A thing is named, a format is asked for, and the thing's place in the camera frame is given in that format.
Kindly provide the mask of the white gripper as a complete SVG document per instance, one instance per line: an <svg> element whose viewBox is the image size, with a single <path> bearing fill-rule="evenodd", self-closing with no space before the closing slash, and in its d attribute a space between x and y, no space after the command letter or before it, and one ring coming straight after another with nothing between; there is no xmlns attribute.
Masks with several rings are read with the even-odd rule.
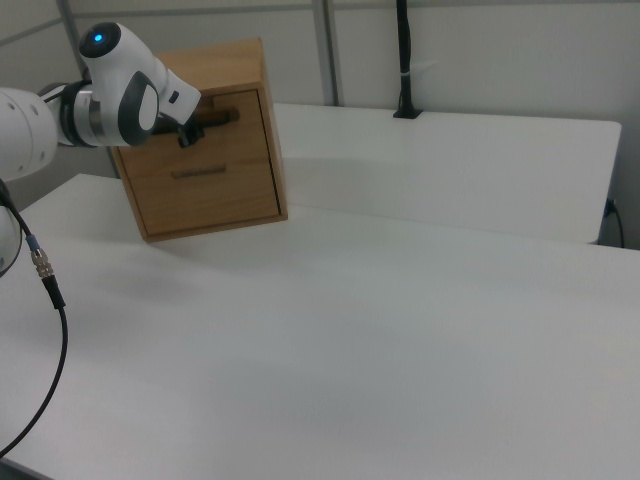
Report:
<svg viewBox="0 0 640 480"><path fill-rule="evenodd" d="M185 125L201 98L201 93L192 85L178 77L162 62L158 62L160 72L159 112L174 120L179 125ZM188 148L195 143L195 139L204 137L204 130L194 123L190 128L178 129L178 142L181 148Z"/></svg>

